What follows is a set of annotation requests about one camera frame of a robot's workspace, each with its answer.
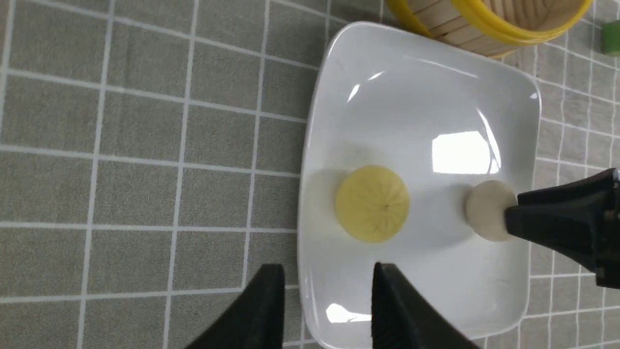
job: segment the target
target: yellow object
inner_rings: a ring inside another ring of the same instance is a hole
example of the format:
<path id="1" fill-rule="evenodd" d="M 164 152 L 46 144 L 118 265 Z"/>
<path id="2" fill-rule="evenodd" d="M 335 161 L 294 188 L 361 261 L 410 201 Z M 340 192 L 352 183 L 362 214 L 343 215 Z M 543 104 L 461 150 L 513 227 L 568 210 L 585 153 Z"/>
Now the yellow object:
<path id="1" fill-rule="evenodd" d="M 354 238 L 383 242 L 393 237 L 409 214 L 409 192 L 402 179 L 383 166 L 351 173 L 336 192 L 336 217 Z"/>
<path id="2" fill-rule="evenodd" d="M 547 42 L 573 26 L 593 0 L 387 0 L 412 32 L 487 57 Z"/>

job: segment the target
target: white grid line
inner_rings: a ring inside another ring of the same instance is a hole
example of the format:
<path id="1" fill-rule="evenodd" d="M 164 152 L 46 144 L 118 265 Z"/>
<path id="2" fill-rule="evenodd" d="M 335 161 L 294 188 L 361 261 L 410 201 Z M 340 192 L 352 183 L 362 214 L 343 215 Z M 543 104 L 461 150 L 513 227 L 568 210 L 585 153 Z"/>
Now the white grid line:
<path id="1" fill-rule="evenodd" d="M 86 321 L 86 294 L 88 294 L 88 273 L 91 263 L 92 224 L 95 213 L 95 194 L 97 192 L 97 172 L 99 170 L 99 147 L 101 144 L 101 129 L 104 121 L 105 85 L 108 79 L 108 65 L 110 62 L 110 47 L 112 46 L 112 16 L 115 0 L 108 3 L 108 20 L 105 27 L 104 59 L 101 69 L 101 88 L 99 89 L 99 103 L 97 105 L 97 125 L 95 127 L 95 145 L 92 151 L 91 192 L 88 202 L 88 218 L 86 222 L 86 238 L 84 244 L 84 267 L 82 270 L 82 299 L 80 300 L 79 319 L 77 327 L 77 349 L 82 349 L 84 341 L 84 326 Z"/>
<path id="2" fill-rule="evenodd" d="M 7 74 L 9 76 L 19 76 L 21 78 L 37 79 L 37 80 L 47 81 L 51 83 L 66 84 L 70 86 L 79 86 L 83 88 L 91 88 L 91 89 L 97 89 L 97 90 L 102 88 L 99 83 L 91 83 L 88 81 L 80 81 L 80 80 L 74 80 L 74 79 L 69 79 L 69 78 L 62 78 L 60 76 L 34 73 L 31 71 L 17 70 L 17 69 L 12 69 L 12 68 L 8 68 Z M 122 86 L 106 85 L 104 88 L 106 92 L 125 93 L 125 94 L 130 94 L 132 96 L 137 96 L 137 97 L 153 98 L 153 99 L 159 99 L 162 101 L 168 101 L 168 102 L 174 102 L 174 103 L 185 103 L 185 98 L 177 97 L 177 96 L 169 96 L 166 94 L 159 94 L 159 93 L 143 91 L 143 90 L 133 89 L 133 88 L 125 88 Z M 217 103 L 206 102 L 206 101 L 198 101 L 196 99 L 190 99 L 189 104 L 191 106 L 208 107 L 212 109 L 219 109 L 222 111 L 231 111 L 231 112 L 238 112 L 241 114 L 256 115 L 256 111 L 252 109 L 227 106 L 225 104 L 217 104 Z M 274 114 L 270 112 L 261 112 L 260 116 L 270 117 L 272 119 L 291 121 L 291 122 L 299 122 L 301 124 L 306 123 L 306 119 L 302 119 L 300 117 L 285 116 L 285 115 Z"/>
<path id="3" fill-rule="evenodd" d="M 170 312 L 172 307 L 172 287 L 174 283 L 174 262 L 177 251 L 177 236 L 179 228 L 179 211 L 181 206 L 181 192 L 183 188 L 183 170 L 185 162 L 185 140 L 187 138 L 187 116 L 190 108 L 190 90 L 192 88 L 193 56 L 196 37 L 196 25 L 198 22 L 198 7 L 200 0 L 194 0 L 192 10 L 192 24 L 190 27 L 190 41 L 187 52 L 187 66 L 185 67 L 185 98 L 183 103 L 183 116 L 181 121 L 181 140 L 179 145 L 179 169 L 177 171 L 177 190 L 174 201 L 174 218 L 172 219 L 172 238 L 170 241 L 170 261 L 168 267 L 168 295 L 166 296 L 166 309 L 164 312 L 164 338 L 162 349 L 168 348 L 170 334 Z"/>
<path id="4" fill-rule="evenodd" d="M 298 289 L 299 285 L 287 285 L 285 289 Z M 62 296 L 26 296 L 26 297 L 0 297 L 0 304 L 15 303 L 37 303 L 37 302 L 68 302 L 81 301 L 82 299 L 127 299 L 127 298 L 150 298 L 171 296 L 194 296 L 201 294 L 226 294 L 243 292 L 243 288 L 213 288 L 213 289 L 184 289 L 172 291 L 151 291 L 151 292 L 124 292 L 124 293 L 100 293 L 69 294 Z"/>
<path id="5" fill-rule="evenodd" d="M 304 349 L 304 341 L 306 340 L 306 318 L 303 314 L 303 310 L 301 312 L 301 340 L 299 344 L 299 349 Z"/>
<path id="6" fill-rule="evenodd" d="M 562 76 L 562 86 L 566 87 L 566 71 L 567 71 L 567 62 L 568 62 L 568 52 L 564 51 L 564 75 Z M 562 104 L 560 105 L 560 111 L 562 114 L 562 123 L 566 122 L 566 117 L 564 115 L 564 101 L 566 99 L 566 89 L 562 90 Z M 564 126 L 562 126 L 562 130 L 560 133 L 560 149 L 557 152 L 557 172 L 556 172 L 556 185 L 560 185 L 560 168 L 562 167 L 559 162 L 562 159 L 562 147 L 564 145 Z M 556 251 L 551 251 L 551 274 L 556 274 Z M 553 311 L 553 282 L 554 278 L 551 278 L 551 282 L 549 283 L 549 318 L 547 321 L 547 347 L 551 349 L 551 312 Z"/>
<path id="7" fill-rule="evenodd" d="M 530 314 L 530 315 L 523 316 L 523 318 L 524 319 L 535 319 L 535 318 L 547 317 L 547 316 L 551 317 L 553 315 L 581 314 L 581 313 L 585 313 L 585 312 L 598 312 L 598 311 L 601 311 L 603 309 L 607 309 L 607 310 L 620 309 L 620 306 L 588 308 L 588 309 L 579 309 L 579 310 L 575 309 L 575 310 L 566 310 L 566 311 L 561 311 L 561 312 Z"/>
<path id="8" fill-rule="evenodd" d="M 0 144 L 0 152 L 62 156 L 62 157 L 68 157 L 68 158 L 81 158 L 81 159 L 88 159 L 88 160 L 91 160 L 94 158 L 94 155 L 91 153 L 72 152 L 72 151 L 67 151 L 67 150 L 55 150 L 55 149 L 46 149 L 46 148 L 22 147 L 19 145 L 6 145 L 6 144 Z M 176 161 L 144 159 L 144 158 L 130 158 L 128 156 L 97 155 L 97 157 L 100 161 L 117 161 L 117 162 L 135 163 L 135 164 L 141 164 L 141 165 L 169 166 L 169 167 L 179 167 L 181 165 L 181 163 L 176 162 Z M 204 164 L 199 164 L 199 163 L 183 163 L 183 167 L 194 168 L 198 170 L 223 171 L 223 172 L 232 172 L 232 173 L 251 173 L 252 172 L 252 170 L 249 168 L 227 167 L 227 166 L 218 166 L 218 165 L 204 165 Z M 299 178 L 298 173 L 277 172 L 277 171 L 267 171 L 267 170 L 255 170 L 254 172 L 257 175 L 264 175 L 264 176 Z"/>
<path id="9" fill-rule="evenodd" d="M 575 278 L 577 276 L 594 276 L 595 273 L 574 273 L 574 274 L 553 274 L 553 275 L 530 275 L 530 279 L 551 279 L 551 278 Z"/>
<path id="10" fill-rule="evenodd" d="M 120 224 L 74 224 L 74 223 L 49 223 L 49 222 L 9 222 L 0 221 L 0 228 L 31 228 L 31 229 L 72 229 L 72 230 L 137 230 L 153 232 L 171 232 L 173 226 L 168 225 L 120 225 Z M 178 232 L 245 232 L 245 227 L 187 227 L 178 226 Z M 296 233 L 296 229 L 286 228 L 250 228 L 252 233 Z"/>
<path id="11" fill-rule="evenodd" d="M 603 348 L 603 345 L 607 345 L 607 344 L 617 344 L 620 343 L 620 340 L 609 340 L 607 342 L 601 342 L 601 343 L 596 343 L 596 344 L 588 344 L 588 345 L 582 345 L 580 346 L 578 349 L 590 349 L 590 348 Z"/>
<path id="12" fill-rule="evenodd" d="M 326 14 L 326 13 L 323 13 L 321 11 L 317 11 L 315 9 L 311 9 L 310 7 L 299 5 L 299 4 L 296 4 L 294 2 L 290 2 L 290 1 L 287 1 L 287 0 L 271 0 L 271 1 L 276 2 L 278 4 L 281 4 L 281 5 L 286 5 L 288 7 L 293 7 L 293 8 L 298 9 L 298 10 L 306 11 L 306 12 L 309 12 L 311 14 L 315 14 L 315 15 L 317 15 L 319 17 L 329 18 L 329 19 L 333 20 L 334 22 L 339 22 L 339 23 L 342 23 L 342 24 L 349 24 L 350 23 L 348 20 L 344 20 L 342 18 L 330 16 L 329 15 L 329 10 L 330 10 L 329 4 L 327 5 L 327 11 L 328 12 Z"/>
<path id="13" fill-rule="evenodd" d="M 616 67 L 613 66 L 613 65 L 609 65 L 609 64 L 603 63 L 601 61 L 597 61 L 594 58 L 592 58 L 592 53 L 593 53 L 594 49 L 590 51 L 590 56 L 588 57 L 588 56 L 582 55 L 581 53 L 577 53 L 577 52 L 571 51 L 567 47 L 560 46 L 560 45 L 558 45 L 556 43 L 546 42 L 544 44 L 547 45 L 547 46 L 550 46 L 550 47 L 558 48 L 558 49 L 560 49 L 560 50 L 562 50 L 564 52 L 568 52 L 571 55 L 577 56 L 577 57 L 579 57 L 581 59 L 588 60 L 588 61 L 590 61 L 590 63 L 596 63 L 598 65 L 606 66 L 607 68 L 614 69 L 614 70 L 616 69 Z"/>
<path id="14" fill-rule="evenodd" d="M 4 28 L 4 43 L 2 48 L 2 73 L 0 74 L 0 137 L 2 137 L 2 118 L 4 116 L 4 98 L 6 96 L 6 83 L 8 80 L 9 59 L 11 57 L 11 41 L 13 39 L 13 23 L 15 22 L 16 0 L 9 0 L 9 8 L 6 14 L 6 26 Z"/>
<path id="15" fill-rule="evenodd" d="M 379 2 L 379 23 L 383 23 L 383 7 L 384 7 L 384 0 L 381 0 Z"/>
<path id="16" fill-rule="evenodd" d="M 573 92 L 573 93 L 581 94 L 582 96 L 592 97 L 593 99 L 597 99 L 597 100 L 602 101 L 602 102 L 607 102 L 607 103 L 611 103 L 611 104 L 618 104 L 618 102 L 614 102 L 614 101 L 612 101 L 610 99 L 602 98 L 602 97 L 599 97 L 599 96 L 591 96 L 591 95 L 589 95 L 586 92 L 579 91 L 578 89 L 570 88 L 568 86 L 563 86 L 562 84 L 553 83 L 551 81 L 543 80 L 543 79 L 538 78 L 536 76 L 533 76 L 532 79 L 536 80 L 539 83 L 548 84 L 548 85 L 551 85 L 551 86 L 555 86 L 555 87 L 559 87 L 559 88 L 565 89 L 566 91 L 570 91 L 570 92 Z"/>
<path id="17" fill-rule="evenodd" d="M 267 35 L 269 33 L 269 12 L 271 11 L 270 0 L 265 0 L 265 13 L 263 14 L 263 39 L 260 44 L 260 52 L 264 54 L 267 51 Z M 241 286 L 247 285 L 248 264 L 250 258 L 250 229 L 252 227 L 252 210 L 254 207 L 254 184 L 256 182 L 256 162 L 259 152 L 259 127 L 260 112 L 262 110 L 263 100 L 263 82 L 265 79 L 265 58 L 261 57 L 259 67 L 259 90 L 256 97 L 256 116 L 254 117 L 254 139 L 252 143 L 252 172 L 250 174 L 250 188 L 247 198 L 247 215 L 246 215 L 246 240 L 244 242 L 243 252 L 243 274 L 241 276 Z"/>

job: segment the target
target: wooden container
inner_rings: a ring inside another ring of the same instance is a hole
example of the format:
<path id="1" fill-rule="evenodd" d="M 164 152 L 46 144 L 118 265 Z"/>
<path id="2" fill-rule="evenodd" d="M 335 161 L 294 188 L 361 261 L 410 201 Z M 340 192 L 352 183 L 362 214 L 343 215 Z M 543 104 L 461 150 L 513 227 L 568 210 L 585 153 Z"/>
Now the wooden container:
<path id="1" fill-rule="evenodd" d="M 592 0 L 387 0 L 405 27 L 463 50 L 502 57 L 562 35 Z"/>

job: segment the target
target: square plate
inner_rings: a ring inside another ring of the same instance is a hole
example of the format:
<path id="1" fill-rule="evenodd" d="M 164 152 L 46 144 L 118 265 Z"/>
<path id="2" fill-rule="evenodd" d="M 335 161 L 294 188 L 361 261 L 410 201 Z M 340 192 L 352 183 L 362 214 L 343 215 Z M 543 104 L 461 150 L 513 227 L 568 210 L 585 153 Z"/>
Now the square plate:
<path id="1" fill-rule="evenodd" d="M 528 243 L 490 242 L 463 217 L 476 184 L 531 189 L 541 101 L 520 71 L 383 25 L 333 39 L 309 116 L 299 194 L 298 268 L 306 323 L 326 348 L 371 348 L 373 265 L 395 263 L 470 338 L 515 326 L 528 303 Z M 396 172 L 411 204 L 383 243 L 351 237 L 334 214 L 344 177 Z"/>

